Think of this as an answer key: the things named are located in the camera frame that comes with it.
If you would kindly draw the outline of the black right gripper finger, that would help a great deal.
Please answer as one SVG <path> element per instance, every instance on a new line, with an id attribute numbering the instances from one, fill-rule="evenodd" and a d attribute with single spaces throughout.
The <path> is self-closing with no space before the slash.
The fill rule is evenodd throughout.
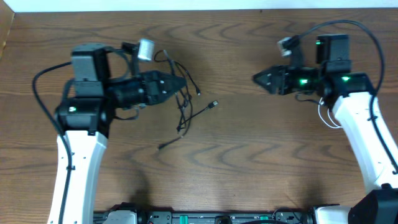
<path id="1" fill-rule="evenodd" d="M 277 89 L 279 87 L 279 81 L 273 76 L 253 77 L 252 80 L 255 84 L 267 90 L 270 94 L 277 93 Z"/>
<path id="2" fill-rule="evenodd" d="M 281 75 L 284 71 L 286 70 L 286 66 L 285 65 L 273 65 L 270 68 L 267 68 L 255 75 L 252 76 L 252 79 L 259 79 L 261 77 L 278 77 L 279 75 Z"/>

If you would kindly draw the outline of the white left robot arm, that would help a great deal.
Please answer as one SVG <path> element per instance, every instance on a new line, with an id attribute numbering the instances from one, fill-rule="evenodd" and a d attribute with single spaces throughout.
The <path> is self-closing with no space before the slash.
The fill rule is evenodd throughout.
<path id="1" fill-rule="evenodd" d="M 57 125 L 58 167 L 49 223 L 92 223 L 96 186 L 116 110 L 157 105 L 186 86 L 182 77 L 150 70 L 153 43 L 124 43 L 121 49 L 90 43 L 71 55 L 75 96 L 64 97 L 52 119 Z"/>

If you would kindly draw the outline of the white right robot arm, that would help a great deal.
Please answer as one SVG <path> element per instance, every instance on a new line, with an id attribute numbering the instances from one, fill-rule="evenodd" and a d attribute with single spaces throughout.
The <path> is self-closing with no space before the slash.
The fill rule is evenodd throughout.
<path id="1" fill-rule="evenodd" d="M 253 76 L 270 94 L 311 94 L 333 115 L 332 126 L 345 132 L 359 164 L 366 195 L 353 207 L 321 205 L 302 223 L 397 223 L 397 145 L 379 109 L 365 73 L 351 72 L 349 37 L 319 35 L 316 63 L 305 67 L 297 36 L 278 42 L 289 65 L 274 65 Z"/>

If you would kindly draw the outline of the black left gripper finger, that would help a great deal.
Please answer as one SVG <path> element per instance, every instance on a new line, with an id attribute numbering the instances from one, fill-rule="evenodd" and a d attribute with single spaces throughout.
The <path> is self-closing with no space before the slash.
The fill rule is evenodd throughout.
<path id="1" fill-rule="evenodd" d="M 171 75 L 169 73 L 160 73 L 160 81 L 163 89 L 181 89 L 187 85 L 186 79 Z"/>
<path id="2" fill-rule="evenodd" d="M 159 85 L 159 102 L 163 103 L 167 101 L 171 96 L 173 96 L 176 92 L 180 91 L 184 84 L 173 84 L 173 83 L 164 83 Z"/>

